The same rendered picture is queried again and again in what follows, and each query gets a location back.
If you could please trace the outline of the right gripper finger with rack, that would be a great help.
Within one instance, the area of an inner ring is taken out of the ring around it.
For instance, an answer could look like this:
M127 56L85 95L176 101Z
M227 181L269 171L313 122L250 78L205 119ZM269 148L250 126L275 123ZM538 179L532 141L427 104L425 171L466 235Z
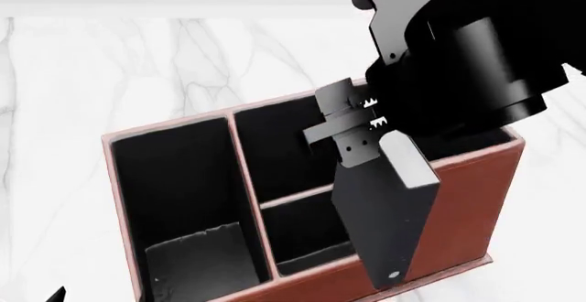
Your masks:
M315 91L315 99L324 118L377 104L377 99L370 92L365 79L343 79L320 87Z

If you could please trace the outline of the right gripper finger with plate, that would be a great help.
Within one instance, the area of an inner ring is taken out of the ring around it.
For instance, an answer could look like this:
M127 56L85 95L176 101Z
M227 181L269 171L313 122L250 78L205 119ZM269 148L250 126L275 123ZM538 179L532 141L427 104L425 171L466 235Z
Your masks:
M327 117L321 124L303 131L308 145L331 139L337 147L340 164L344 168L357 167L380 156L377 142L380 132L375 131L374 114L342 114Z

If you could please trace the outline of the brown leather caddy, black compartments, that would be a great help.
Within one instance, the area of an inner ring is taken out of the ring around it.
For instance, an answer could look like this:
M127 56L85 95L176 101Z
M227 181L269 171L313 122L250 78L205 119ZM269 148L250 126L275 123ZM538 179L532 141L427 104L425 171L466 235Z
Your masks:
M418 142L441 185L408 269L371 285L331 202L337 150L301 92L103 136L136 302L375 302L491 262L525 143Z

